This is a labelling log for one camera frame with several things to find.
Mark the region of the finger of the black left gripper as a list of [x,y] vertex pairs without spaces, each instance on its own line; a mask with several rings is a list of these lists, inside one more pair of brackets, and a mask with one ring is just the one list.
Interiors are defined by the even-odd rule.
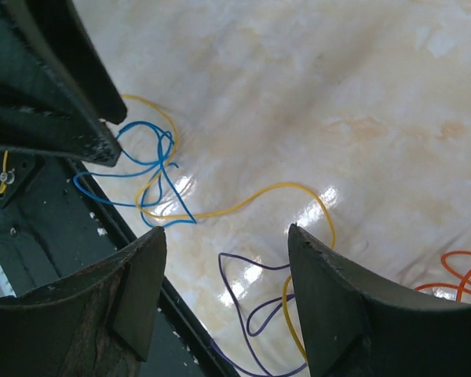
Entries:
[[56,58],[27,2],[0,1],[0,151],[113,167],[122,149],[111,122]]
[[121,123],[127,108],[82,24],[72,1],[28,1],[42,36],[100,119]]

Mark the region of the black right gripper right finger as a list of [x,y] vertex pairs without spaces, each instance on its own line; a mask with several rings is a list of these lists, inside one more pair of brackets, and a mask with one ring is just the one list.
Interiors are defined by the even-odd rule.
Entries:
[[471,376],[471,305],[401,286],[292,225],[288,254],[313,376]]

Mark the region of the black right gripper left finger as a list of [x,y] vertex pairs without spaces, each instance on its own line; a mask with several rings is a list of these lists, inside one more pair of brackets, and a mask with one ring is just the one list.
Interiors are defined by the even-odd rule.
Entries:
[[166,265],[154,228],[52,284],[0,298],[0,376],[137,376]]

